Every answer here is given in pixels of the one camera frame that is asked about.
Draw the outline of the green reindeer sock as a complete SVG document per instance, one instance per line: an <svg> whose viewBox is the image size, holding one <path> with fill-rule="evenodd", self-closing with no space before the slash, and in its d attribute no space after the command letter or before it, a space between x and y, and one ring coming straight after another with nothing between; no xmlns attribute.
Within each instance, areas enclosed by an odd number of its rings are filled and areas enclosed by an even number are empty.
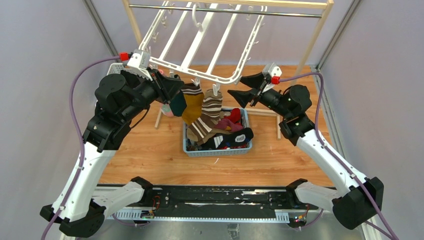
<svg viewBox="0 0 424 240"><path fill-rule="evenodd" d="M179 91L178 94L171 100L169 107L174 116L181 117L183 115L183 112L187 107L187 103L184 94L181 91Z"/></svg>

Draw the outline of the mustard yellow sock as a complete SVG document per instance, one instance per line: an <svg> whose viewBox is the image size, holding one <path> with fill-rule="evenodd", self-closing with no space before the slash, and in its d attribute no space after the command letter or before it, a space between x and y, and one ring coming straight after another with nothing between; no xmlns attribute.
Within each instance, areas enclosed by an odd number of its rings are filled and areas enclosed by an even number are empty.
<svg viewBox="0 0 424 240"><path fill-rule="evenodd" d="M182 113L182 119L187 125L191 125L202 113L204 93L199 85L186 83L181 88L186 103Z"/></svg>

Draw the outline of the pink patterned sock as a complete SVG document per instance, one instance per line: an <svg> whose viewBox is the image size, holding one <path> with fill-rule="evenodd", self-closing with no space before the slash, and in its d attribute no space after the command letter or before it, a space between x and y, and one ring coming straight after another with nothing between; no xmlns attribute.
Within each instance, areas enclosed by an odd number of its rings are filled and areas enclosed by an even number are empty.
<svg viewBox="0 0 424 240"><path fill-rule="evenodd" d="M165 116L172 118L174 116L172 109L169 104L162 104L160 107L161 113Z"/></svg>

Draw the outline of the brown white striped sock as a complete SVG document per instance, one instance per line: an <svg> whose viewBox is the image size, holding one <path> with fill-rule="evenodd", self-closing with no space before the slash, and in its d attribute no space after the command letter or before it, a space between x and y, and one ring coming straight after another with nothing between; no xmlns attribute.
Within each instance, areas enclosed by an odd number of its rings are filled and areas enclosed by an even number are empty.
<svg viewBox="0 0 424 240"><path fill-rule="evenodd" d="M223 96L220 90L208 89L204 94L200 116L191 123L187 130L187 138L198 142L203 140L221 119Z"/></svg>

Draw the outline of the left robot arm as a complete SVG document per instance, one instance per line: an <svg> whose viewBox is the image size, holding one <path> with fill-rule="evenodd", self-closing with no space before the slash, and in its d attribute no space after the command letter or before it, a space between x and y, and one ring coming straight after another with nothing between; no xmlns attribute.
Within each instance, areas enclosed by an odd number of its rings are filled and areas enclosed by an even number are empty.
<svg viewBox="0 0 424 240"><path fill-rule="evenodd" d="M104 169L133 128L133 119L147 112L153 102L169 103L183 87L179 76L169 77L148 68L137 75L127 70L103 77L94 94L94 116L79 131L80 153L58 199L43 206L40 215L69 237L89 238L106 218L138 203L145 207L154 199L153 185L136 176L126 185L95 197Z"/></svg>

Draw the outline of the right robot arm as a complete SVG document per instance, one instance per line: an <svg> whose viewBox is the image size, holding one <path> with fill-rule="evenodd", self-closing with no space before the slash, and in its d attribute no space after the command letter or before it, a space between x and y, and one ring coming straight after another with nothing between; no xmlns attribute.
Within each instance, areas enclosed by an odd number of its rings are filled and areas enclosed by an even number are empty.
<svg viewBox="0 0 424 240"><path fill-rule="evenodd" d="M281 116L281 134L306 153L334 185L331 189L302 178L292 182L285 195L291 208L297 209L303 204L316 206L333 213L349 230L382 214L384 184L379 178L369 178L349 164L323 137L318 121L307 115L312 101L306 86L295 84L284 91L276 91L274 86L283 80L268 73L244 76L240 81L249 90L229 91L237 103L241 107L260 103Z"/></svg>

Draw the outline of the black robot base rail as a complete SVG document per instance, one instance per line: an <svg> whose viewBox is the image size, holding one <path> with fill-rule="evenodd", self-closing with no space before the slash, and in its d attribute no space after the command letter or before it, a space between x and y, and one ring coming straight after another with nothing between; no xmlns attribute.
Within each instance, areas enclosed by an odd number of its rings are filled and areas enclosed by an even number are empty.
<svg viewBox="0 0 424 240"><path fill-rule="evenodd" d="M283 223L298 228L312 222L308 213L315 210L332 213L349 230L376 214L360 187L340 196L333 187L299 179L282 187L155 185L143 200L112 216L135 222Z"/></svg>

